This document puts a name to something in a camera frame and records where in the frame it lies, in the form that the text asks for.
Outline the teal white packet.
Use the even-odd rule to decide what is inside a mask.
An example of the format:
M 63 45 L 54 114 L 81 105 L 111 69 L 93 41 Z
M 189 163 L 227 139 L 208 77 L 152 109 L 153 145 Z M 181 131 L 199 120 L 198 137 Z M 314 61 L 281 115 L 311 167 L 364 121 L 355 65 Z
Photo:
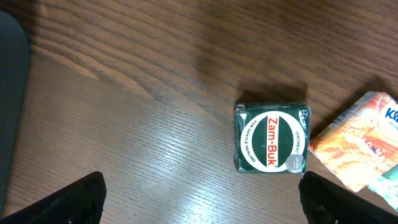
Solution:
M 371 182 L 368 188 L 380 195 L 395 211 L 397 211 L 397 165 Z

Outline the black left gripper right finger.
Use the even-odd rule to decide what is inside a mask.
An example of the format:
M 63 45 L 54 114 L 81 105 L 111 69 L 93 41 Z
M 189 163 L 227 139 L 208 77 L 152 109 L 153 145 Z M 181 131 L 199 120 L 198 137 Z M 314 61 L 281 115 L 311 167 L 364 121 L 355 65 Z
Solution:
M 309 223 L 397 224 L 397 216 L 308 171 L 298 185 Z

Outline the orange snack packet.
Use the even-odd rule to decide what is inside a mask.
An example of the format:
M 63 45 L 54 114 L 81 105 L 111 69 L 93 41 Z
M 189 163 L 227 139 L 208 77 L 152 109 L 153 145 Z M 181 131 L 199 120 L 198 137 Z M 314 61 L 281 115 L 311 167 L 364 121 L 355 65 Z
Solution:
M 369 91 L 313 137 L 310 151 L 358 192 L 397 165 L 397 102 Z

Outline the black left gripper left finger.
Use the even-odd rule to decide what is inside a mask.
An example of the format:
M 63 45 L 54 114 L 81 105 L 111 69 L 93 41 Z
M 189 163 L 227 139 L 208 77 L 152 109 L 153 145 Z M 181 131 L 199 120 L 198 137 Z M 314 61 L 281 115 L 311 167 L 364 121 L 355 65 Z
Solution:
M 95 171 L 2 218 L 1 224 L 99 224 L 105 198 L 104 176 Z

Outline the black round-logo packet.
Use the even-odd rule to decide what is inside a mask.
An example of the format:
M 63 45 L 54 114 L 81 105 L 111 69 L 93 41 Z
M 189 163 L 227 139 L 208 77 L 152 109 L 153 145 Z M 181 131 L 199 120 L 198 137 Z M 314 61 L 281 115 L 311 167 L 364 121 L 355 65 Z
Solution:
M 302 102 L 237 103 L 234 163 L 239 173 L 303 174 L 311 107 Z

